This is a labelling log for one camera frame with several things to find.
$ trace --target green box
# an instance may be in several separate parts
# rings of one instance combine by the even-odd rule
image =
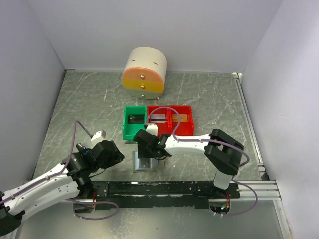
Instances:
[[[129,123],[129,115],[144,115],[143,123]],[[122,135],[123,140],[133,140],[135,134],[140,130],[144,129],[144,123],[147,119],[146,106],[124,106],[123,124],[122,124]]]

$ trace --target gray floor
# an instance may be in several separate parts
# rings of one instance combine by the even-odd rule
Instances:
[[[232,213],[252,202],[232,203]],[[95,211],[86,217],[104,217],[113,210]],[[102,221],[73,216],[71,203],[58,203],[28,219],[19,239],[282,239],[272,201],[237,217],[214,217],[208,209],[127,208]]]
[[[155,172],[132,172],[132,151],[135,144],[122,139],[123,107],[125,105],[191,105],[195,135],[219,128],[245,146],[251,157],[240,169],[239,180],[260,180],[257,160],[245,122],[235,80],[231,74],[168,73],[165,91],[159,100],[130,97],[121,85],[121,73],[82,73],[68,71],[52,116],[48,133],[37,164],[38,176],[67,157],[75,120],[92,133],[104,129],[107,139],[125,155],[122,163],[109,168],[95,180],[164,181],[213,180],[216,169],[200,156],[178,155]],[[76,143],[89,144],[90,138],[79,128]]]

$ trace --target cylindrical container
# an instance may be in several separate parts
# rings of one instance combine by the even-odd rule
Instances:
[[[159,50],[135,48],[122,74],[122,84],[131,96],[155,99],[164,91],[166,69],[166,57]]]

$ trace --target white enclosure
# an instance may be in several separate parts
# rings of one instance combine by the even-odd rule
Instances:
[[[169,71],[243,73],[262,157],[295,238],[317,238],[317,0],[3,0],[0,189],[31,178],[63,70],[123,70],[153,47]]]
[[[29,0],[66,69],[123,69],[139,46],[168,69],[243,72],[281,0]]]

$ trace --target red tray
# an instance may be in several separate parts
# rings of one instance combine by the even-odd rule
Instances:
[[[176,135],[179,136],[194,136],[194,121],[191,106],[181,106],[181,105],[166,105],[176,109],[182,118],[182,122],[180,123],[178,130],[176,131]],[[162,107],[162,106],[147,106],[147,115],[150,114],[154,109]],[[154,114],[165,114],[166,122],[165,123],[155,123],[158,126],[158,137],[161,137],[162,134],[172,134],[174,128],[178,123],[177,114],[170,109],[159,109],[154,112]]]

